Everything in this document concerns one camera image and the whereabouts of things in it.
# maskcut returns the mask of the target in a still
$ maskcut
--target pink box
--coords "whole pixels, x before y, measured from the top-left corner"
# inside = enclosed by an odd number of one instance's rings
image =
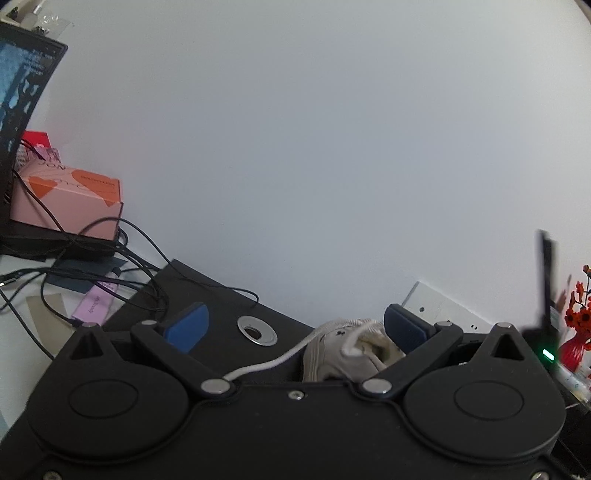
[[[68,233],[79,233],[101,217],[119,217],[123,209],[119,180],[60,163],[35,160],[18,173]],[[51,217],[14,180],[10,218],[44,228],[59,230]],[[85,235],[113,240],[118,222],[102,222]]]

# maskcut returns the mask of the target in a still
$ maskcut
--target electrical outlet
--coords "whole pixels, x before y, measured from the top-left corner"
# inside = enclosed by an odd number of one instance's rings
[[[470,333],[488,333],[492,328],[470,310],[421,282],[414,284],[402,306],[431,325],[449,320]]]

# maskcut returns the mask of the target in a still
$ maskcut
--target black desk mat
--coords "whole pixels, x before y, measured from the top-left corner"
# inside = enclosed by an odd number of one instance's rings
[[[205,283],[217,284],[205,275],[185,264],[173,260],[172,264],[184,275]],[[170,265],[156,276],[156,281],[170,298],[168,316],[172,316],[195,301],[202,301],[209,310],[209,330],[191,350],[190,355],[221,375],[245,365],[267,362],[280,356],[302,340],[313,329],[264,305],[254,308],[254,299],[226,288],[208,288],[195,285],[184,279]],[[146,287],[133,301],[147,307],[154,307],[154,301],[144,293]],[[264,320],[277,333],[277,343],[260,346],[248,340],[238,329],[236,321],[244,315]],[[129,330],[136,323],[152,318],[146,310],[126,304],[105,323],[103,329],[110,332]],[[303,351],[286,363],[265,372],[244,375],[241,380],[249,382],[300,381]]]

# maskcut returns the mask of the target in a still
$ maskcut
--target green led light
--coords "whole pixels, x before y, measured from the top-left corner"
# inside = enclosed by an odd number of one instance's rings
[[[550,361],[554,361],[554,355],[552,355],[548,350],[546,350],[545,348],[542,350],[542,353],[544,354],[544,356],[548,357],[550,359]]]

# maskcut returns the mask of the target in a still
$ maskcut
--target monitor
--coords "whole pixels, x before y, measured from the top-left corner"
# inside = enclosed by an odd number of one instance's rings
[[[67,47],[0,22],[0,225],[8,221],[12,168],[41,92]]]

